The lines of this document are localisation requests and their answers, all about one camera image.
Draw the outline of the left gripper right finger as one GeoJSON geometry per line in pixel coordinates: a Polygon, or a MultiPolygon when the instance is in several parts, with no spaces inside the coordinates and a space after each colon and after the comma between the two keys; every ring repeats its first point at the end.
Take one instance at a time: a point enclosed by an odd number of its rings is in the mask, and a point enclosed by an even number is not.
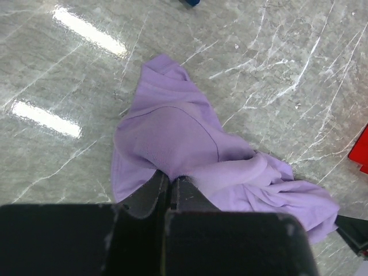
{"type": "Polygon", "coordinates": [[[199,191],[189,177],[179,177],[171,184],[170,208],[195,212],[220,211],[199,191]]]}

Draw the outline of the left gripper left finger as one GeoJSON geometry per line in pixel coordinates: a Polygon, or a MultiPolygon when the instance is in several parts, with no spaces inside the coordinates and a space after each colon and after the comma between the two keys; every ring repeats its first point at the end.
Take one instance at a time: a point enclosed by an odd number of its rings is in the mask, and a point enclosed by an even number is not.
{"type": "Polygon", "coordinates": [[[167,185],[168,177],[157,170],[142,187],[122,201],[122,207],[130,216],[144,219],[154,211],[161,190],[165,190],[167,185]]]}

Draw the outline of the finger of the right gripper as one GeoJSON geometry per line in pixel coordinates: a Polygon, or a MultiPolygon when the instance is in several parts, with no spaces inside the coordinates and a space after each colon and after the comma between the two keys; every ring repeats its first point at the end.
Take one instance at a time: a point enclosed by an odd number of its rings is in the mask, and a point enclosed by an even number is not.
{"type": "Polygon", "coordinates": [[[367,255],[367,220],[338,215],[337,232],[356,255],[367,255]]]}

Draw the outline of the lavender t shirt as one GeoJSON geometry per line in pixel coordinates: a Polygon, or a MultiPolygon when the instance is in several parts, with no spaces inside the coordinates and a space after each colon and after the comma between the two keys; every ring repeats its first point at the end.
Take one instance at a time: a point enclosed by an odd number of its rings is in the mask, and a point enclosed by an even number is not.
{"type": "Polygon", "coordinates": [[[329,193],[296,180],[287,163],[226,133],[205,95],[167,55],[142,65],[113,142],[110,180],[118,202],[159,170],[171,181],[189,177],[222,211],[289,213],[311,243],[337,229],[339,205],[329,193]]]}

